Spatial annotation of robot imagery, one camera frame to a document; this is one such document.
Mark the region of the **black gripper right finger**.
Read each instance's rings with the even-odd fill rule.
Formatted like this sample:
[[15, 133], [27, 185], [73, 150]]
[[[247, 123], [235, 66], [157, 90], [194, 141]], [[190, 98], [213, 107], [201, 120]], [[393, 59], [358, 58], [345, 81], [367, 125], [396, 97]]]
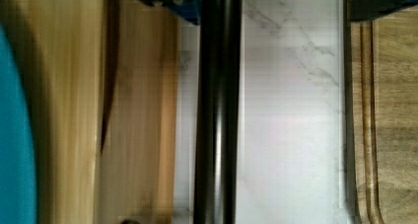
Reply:
[[351, 0], [349, 20], [373, 21], [417, 4], [418, 0]]

